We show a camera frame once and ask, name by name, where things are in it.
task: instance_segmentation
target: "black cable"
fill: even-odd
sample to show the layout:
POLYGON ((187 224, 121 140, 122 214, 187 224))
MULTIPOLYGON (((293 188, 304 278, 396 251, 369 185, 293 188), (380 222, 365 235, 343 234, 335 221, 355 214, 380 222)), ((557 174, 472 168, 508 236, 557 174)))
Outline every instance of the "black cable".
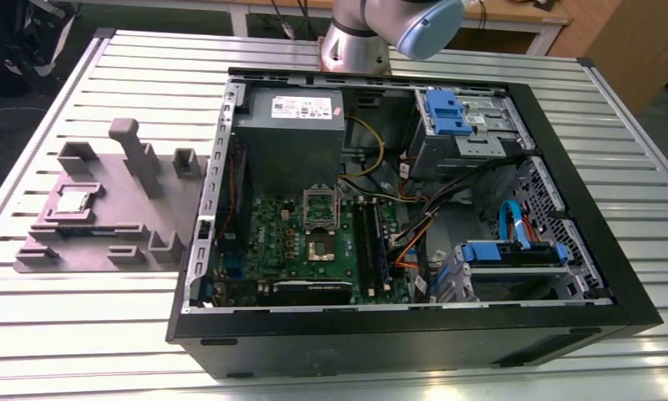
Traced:
POLYGON ((504 165, 516 165, 527 159, 525 155, 515 155, 504 159, 493 159, 485 161, 465 175, 461 175, 455 180, 449 181, 437 192, 429 197, 428 202, 423 206, 421 216, 428 212, 441 200, 448 199, 452 195, 467 188, 467 181, 475 180, 477 176, 483 176, 488 171, 504 165))
POLYGON ((275 12, 277 13, 277 18, 280 19, 280 23, 285 23, 285 19, 280 14, 280 8, 277 7, 277 3, 275 2, 275 0, 269 0, 269 2, 272 3, 272 7, 275 7, 275 12))
POLYGON ((480 1, 480 17, 477 17, 476 29, 483 29, 483 1, 480 1))
POLYGON ((483 31, 484 31, 485 24, 488 23, 488 8, 485 7, 484 0, 480 0, 480 7, 483 8, 483 31))
POLYGON ((428 249, 425 247, 425 236, 428 234, 423 234, 417 243, 415 244, 415 254, 419 261, 419 277, 425 282, 425 292, 420 290, 417 286, 415 287, 415 295, 413 295, 413 303, 428 303, 428 295, 431 293, 431 270, 428 266, 428 249))
POLYGON ((373 196, 373 197, 377 197, 377 198, 384 198, 384 199, 389 199, 392 201, 396 201, 396 202, 401 202, 401 203, 415 203, 415 200, 405 200, 405 199, 399 199, 396 198, 395 196, 391 196, 389 194, 376 194, 373 193, 371 190, 364 190, 360 186, 357 186, 352 181, 351 179, 345 178, 345 177, 339 177, 339 179, 341 181, 344 181, 347 183, 348 186, 351 186, 356 192, 359 192, 360 194, 363 195, 368 195, 368 196, 373 196))
MULTIPOLYGON (((361 171, 364 171, 367 169, 367 163, 364 161, 359 164, 359 166, 361 167, 361 171)), ((376 190, 380 193, 385 194, 387 191, 383 189, 381 183, 379 183, 379 181, 375 180, 375 178, 371 176, 371 174, 364 175, 364 177, 367 177, 368 182, 371 182, 373 184, 376 190)))
POLYGON ((304 4, 301 4, 301 0, 297 0, 297 4, 300 5, 301 16, 304 17, 304 21, 307 23, 307 40, 315 40, 316 33, 313 32, 312 23, 309 22, 309 3, 308 3, 308 0, 304 0, 304 4))

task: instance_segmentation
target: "warning label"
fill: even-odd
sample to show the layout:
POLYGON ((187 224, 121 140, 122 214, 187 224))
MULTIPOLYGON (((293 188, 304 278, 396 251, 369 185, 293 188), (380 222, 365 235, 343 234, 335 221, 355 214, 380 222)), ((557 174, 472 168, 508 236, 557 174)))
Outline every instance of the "warning label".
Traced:
POLYGON ((272 99, 273 119, 332 119, 331 98, 277 96, 272 99))

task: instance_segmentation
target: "cable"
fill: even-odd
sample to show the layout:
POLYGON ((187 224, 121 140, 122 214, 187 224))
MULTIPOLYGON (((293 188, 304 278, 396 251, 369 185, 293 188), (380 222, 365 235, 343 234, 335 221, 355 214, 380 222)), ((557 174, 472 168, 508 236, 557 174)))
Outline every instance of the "cable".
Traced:
POLYGON ((316 33, 313 32, 312 23, 309 22, 309 3, 304 0, 304 4, 301 4, 301 0, 297 0, 297 4, 300 5, 301 15, 304 16, 307 24, 307 40, 313 40, 316 38, 316 33))
POLYGON ((363 175, 371 174, 373 171, 376 171, 376 169, 379 167, 381 167, 383 154, 384 154, 385 147, 384 147, 381 136, 379 135, 376 130, 373 128, 371 128, 371 125, 368 125, 363 120, 360 120, 359 118, 356 118, 351 115, 348 115, 345 117, 345 119, 351 119, 352 121, 357 122, 368 130, 368 132, 371 133, 371 135, 376 139, 376 143, 379 144, 379 158, 376 159, 375 164, 371 167, 368 167, 364 171, 360 171, 359 173, 340 175, 341 178, 355 178, 355 177, 361 177, 363 175))
POLYGON ((275 7, 275 12, 277 13, 277 19, 280 20, 281 30, 283 30, 285 36, 288 38, 291 38, 292 40, 295 40, 296 36, 293 33, 292 25, 289 25, 285 22, 285 18, 281 16, 280 8, 277 7, 277 3, 275 2, 275 0, 269 0, 269 2, 272 3, 272 6, 275 7))
POLYGON ((431 269, 428 265, 428 247, 425 243, 427 236, 428 234, 424 233, 420 240, 415 244, 415 254, 419 261, 419 277, 427 285, 423 291, 417 286, 415 286, 413 303, 427 303, 429 300, 428 295, 431 286, 428 284, 431 283, 431 269))
POLYGON ((427 204, 423 206, 421 215, 431 210, 431 208, 445 200, 451 196, 453 196, 457 192, 464 190, 469 185, 468 181, 472 181, 477 178, 477 176, 483 176, 488 171, 496 169, 497 167, 503 167, 504 165, 515 165, 521 163, 527 158, 525 155, 515 155, 507 157, 504 159, 493 159, 485 161, 481 165, 479 165, 472 171, 467 174, 461 175, 448 183, 443 185, 443 187, 437 190, 437 192, 431 196, 427 204))
POLYGON ((433 216, 439 210, 440 210, 440 207, 437 206, 431 212, 428 212, 425 214, 425 216, 409 228, 407 228, 404 231, 401 231, 397 234, 396 240, 407 237, 412 232, 415 232, 419 228, 421 228, 423 225, 428 222, 428 220, 433 219, 433 216))
POLYGON ((529 218, 527 217, 527 215, 523 216, 523 224, 524 226, 529 229, 529 238, 533 236, 536 238, 537 241, 541 241, 543 238, 541 236, 539 235, 539 232, 536 232, 536 229, 535 227, 532 226, 532 224, 529 223, 529 218))
MULTIPOLYGON (((399 183, 399 197, 405 200, 415 200, 415 195, 407 195, 405 193, 405 184, 408 183, 408 180, 405 178, 401 179, 401 182, 399 183)), ((421 195, 421 199, 424 202, 428 202, 428 197, 421 195)))
POLYGON ((37 107, 5 107, 0 109, 0 113, 2 113, 4 111, 17 111, 17 110, 41 111, 42 113, 46 113, 46 109, 40 109, 37 107))
POLYGON ((488 8, 485 7, 485 2, 484 0, 480 0, 480 7, 483 9, 483 13, 481 13, 481 18, 483 18, 483 28, 481 30, 484 31, 485 30, 485 24, 488 23, 488 8))
MULTIPOLYGON (((365 162, 361 162, 359 164, 361 166, 361 171, 364 171, 367 169, 367 163, 365 162)), ((364 177, 367 177, 367 180, 368 182, 371 182, 371 184, 375 186, 376 190, 380 192, 380 193, 385 193, 387 191, 383 189, 383 186, 381 184, 379 183, 379 181, 376 181, 376 179, 371 176, 371 175, 364 175, 364 177)))
POLYGON ((360 194, 363 195, 368 195, 368 196, 376 196, 376 197, 380 197, 380 198, 385 198, 385 199, 391 199, 392 201, 396 201, 396 202, 403 202, 403 203, 415 203, 415 200, 405 200, 405 199, 399 199, 396 198, 395 196, 391 196, 391 195, 387 195, 387 194, 376 194, 375 192, 371 192, 368 190, 364 190, 360 186, 357 186, 348 178, 344 178, 344 177, 339 177, 339 179, 341 181, 344 181, 348 186, 352 187, 352 189, 359 192, 360 194))
MULTIPOLYGON (((423 233, 425 233, 425 230, 431 227, 431 224, 433 224, 432 220, 421 228, 421 230, 419 231, 419 233, 415 235, 413 240, 411 240, 411 242, 408 243, 408 245, 403 249, 401 254, 399 255, 399 257, 396 257, 396 262, 395 262, 393 266, 401 266, 403 257, 405 256, 405 254, 408 253, 408 251, 411 250, 411 248, 413 247, 413 245, 416 244, 416 242, 421 239, 423 233)), ((408 263, 403 263, 403 266, 405 267, 405 266, 413 266, 413 265, 409 265, 408 263)))
POLYGON ((525 226, 523 222, 523 210, 516 200, 504 200, 500 205, 500 212, 497 215, 497 222, 500 225, 500 239, 508 240, 515 237, 523 249, 529 249, 529 240, 527 239, 525 226), (513 231, 508 231, 508 215, 512 215, 513 231))

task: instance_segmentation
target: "aluminum table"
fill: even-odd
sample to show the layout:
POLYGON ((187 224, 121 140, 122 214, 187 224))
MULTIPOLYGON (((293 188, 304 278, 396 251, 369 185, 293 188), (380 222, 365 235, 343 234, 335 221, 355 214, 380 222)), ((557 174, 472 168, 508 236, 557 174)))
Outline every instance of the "aluminum table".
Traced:
POLYGON ((525 83, 577 166, 664 325, 537 368, 213 380, 165 343, 176 273, 20 275, 17 248, 42 209, 65 141, 108 139, 140 121, 161 155, 208 155, 227 68, 317 68, 316 44, 117 31, 94 38, 0 190, 0 398, 668 399, 668 162, 598 71, 576 60, 392 53, 399 75, 525 83))

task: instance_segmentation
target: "orange wire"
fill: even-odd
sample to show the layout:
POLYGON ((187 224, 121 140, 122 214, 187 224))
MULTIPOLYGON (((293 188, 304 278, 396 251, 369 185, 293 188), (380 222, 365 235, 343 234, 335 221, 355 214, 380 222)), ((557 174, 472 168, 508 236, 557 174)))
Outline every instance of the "orange wire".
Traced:
MULTIPOLYGON (((403 178, 401 182, 399 183, 399 197, 407 201, 411 201, 415 199, 415 196, 407 195, 405 192, 403 191, 403 187, 408 183, 408 179, 403 178)), ((421 199, 428 202, 428 197, 421 196, 421 199)))
POLYGON ((421 239, 423 233, 431 227, 431 224, 433 224, 432 220, 428 222, 428 224, 421 228, 419 233, 415 235, 413 240, 408 243, 408 245, 407 245, 405 249, 403 250, 401 254, 399 255, 399 257, 396 257, 395 266, 412 267, 412 265, 409 265, 408 263, 401 263, 401 260, 403 260, 403 257, 405 256, 407 252, 411 250, 411 248, 416 244, 416 242, 421 239))
POLYGON ((523 217, 523 224, 524 224, 524 227, 527 229, 527 236, 529 237, 529 239, 532 239, 532 237, 535 237, 535 239, 537 241, 540 241, 543 238, 539 236, 539 233, 536 232, 535 227, 532 227, 527 216, 523 217))

